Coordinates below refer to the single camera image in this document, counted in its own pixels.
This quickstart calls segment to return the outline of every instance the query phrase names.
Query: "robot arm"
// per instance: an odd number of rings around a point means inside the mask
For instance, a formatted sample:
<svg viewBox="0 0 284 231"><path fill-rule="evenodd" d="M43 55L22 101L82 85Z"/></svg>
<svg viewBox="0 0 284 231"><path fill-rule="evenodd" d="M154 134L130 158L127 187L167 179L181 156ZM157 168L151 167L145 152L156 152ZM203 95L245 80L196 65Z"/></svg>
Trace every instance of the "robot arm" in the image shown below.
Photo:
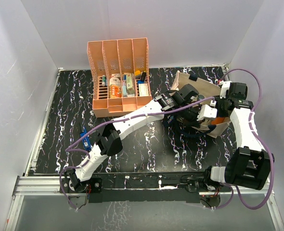
<svg viewBox="0 0 284 231"><path fill-rule="evenodd" d="M215 97L210 105L203 105L194 118L195 122L216 117L230 117L236 134L237 150L226 167L210 166L205 171L204 183L229 183L252 189L262 189L270 172L270 160L264 147L254 137L249 127L248 118L253 107L252 102L246 101L247 86L240 83L221 83L220 96ZM73 169L69 176L76 189L80 183L89 180L96 168L108 157L122 150L122 140L135 130L156 120L161 120L164 115L148 115L169 111L190 103L198 95L193 86L187 84L180 91L163 93L150 101L144 107L127 114L126 116L113 119L116 121L99 129L97 140L90 151L90 159L86 157L82 163L85 166ZM192 117L192 110L183 112ZM132 118L135 115L145 114L123 122L120 119ZM254 121L250 121L256 131Z"/></svg>

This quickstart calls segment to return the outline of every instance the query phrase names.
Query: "blue pen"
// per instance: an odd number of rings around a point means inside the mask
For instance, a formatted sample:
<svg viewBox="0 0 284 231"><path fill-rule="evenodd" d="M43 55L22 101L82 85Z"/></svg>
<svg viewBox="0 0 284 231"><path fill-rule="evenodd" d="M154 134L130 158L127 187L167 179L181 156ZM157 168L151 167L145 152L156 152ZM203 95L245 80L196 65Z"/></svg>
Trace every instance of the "blue pen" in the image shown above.
<svg viewBox="0 0 284 231"><path fill-rule="evenodd" d="M80 124L80 123L79 123L79 127L80 127L80 137L82 137L82 136L84 136L84 135L87 133L87 131L86 131L85 127L82 126L82 124ZM85 138L82 140L82 143L83 143L83 147L84 147L84 149L85 149L86 151L91 150L92 146L91 146L91 144L90 144L90 139L89 139L88 136L85 137Z"/></svg>

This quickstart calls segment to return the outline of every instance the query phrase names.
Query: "white wall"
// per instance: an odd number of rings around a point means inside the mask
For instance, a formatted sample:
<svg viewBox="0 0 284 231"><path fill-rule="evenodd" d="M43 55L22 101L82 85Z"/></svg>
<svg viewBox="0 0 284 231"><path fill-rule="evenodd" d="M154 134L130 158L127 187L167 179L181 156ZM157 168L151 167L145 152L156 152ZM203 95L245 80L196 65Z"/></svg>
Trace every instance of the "white wall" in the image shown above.
<svg viewBox="0 0 284 231"><path fill-rule="evenodd" d="M21 0L52 59L89 69L88 41L148 37L151 67L229 63L263 0Z"/></svg>
<svg viewBox="0 0 284 231"><path fill-rule="evenodd" d="M43 120L57 68L20 0L0 0L0 230Z"/></svg>
<svg viewBox="0 0 284 231"><path fill-rule="evenodd" d="M261 80L263 98L255 116L259 135L275 156L275 198L284 222L284 0L264 1L234 56L230 68L247 68ZM246 82L256 102L257 85L249 75L231 74Z"/></svg>

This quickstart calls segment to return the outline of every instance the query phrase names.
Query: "marble tabletop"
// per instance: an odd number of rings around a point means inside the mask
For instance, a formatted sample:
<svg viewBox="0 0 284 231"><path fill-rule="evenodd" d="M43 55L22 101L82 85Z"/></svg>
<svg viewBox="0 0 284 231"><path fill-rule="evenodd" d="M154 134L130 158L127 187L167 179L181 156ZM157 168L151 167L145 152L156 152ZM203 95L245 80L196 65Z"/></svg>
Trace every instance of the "marble tabletop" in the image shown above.
<svg viewBox="0 0 284 231"><path fill-rule="evenodd" d="M221 67L151 68L152 96L170 89L177 71L217 84ZM101 123L92 111L93 81L90 70L62 71L58 79L47 126L39 148L35 172L29 174L58 174L64 166L76 166L82 153L67 153L65 149L79 138L79 123L87 130ZM95 134L90 135L91 143ZM235 151L232 125L216 139L204 135L189 139L175 128L165 128L156 121L128 135L123 151L107 158L96 170L113 172L171 172L199 171L209 165L225 166Z"/></svg>

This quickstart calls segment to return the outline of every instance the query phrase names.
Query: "peach plastic organizer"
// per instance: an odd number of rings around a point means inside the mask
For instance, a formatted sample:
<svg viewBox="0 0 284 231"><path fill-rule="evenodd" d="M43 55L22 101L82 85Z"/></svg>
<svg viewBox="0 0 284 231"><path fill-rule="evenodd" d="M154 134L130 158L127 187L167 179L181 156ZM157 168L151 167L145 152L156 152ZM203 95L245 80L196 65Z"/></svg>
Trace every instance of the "peach plastic organizer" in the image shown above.
<svg viewBox="0 0 284 231"><path fill-rule="evenodd" d="M94 82L93 111L96 117L123 116L143 107L152 100L147 38L88 42L88 57ZM145 83L148 96L139 96L138 80L135 80L135 97L109 99L109 87L102 86L103 75L146 71Z"/></svg>

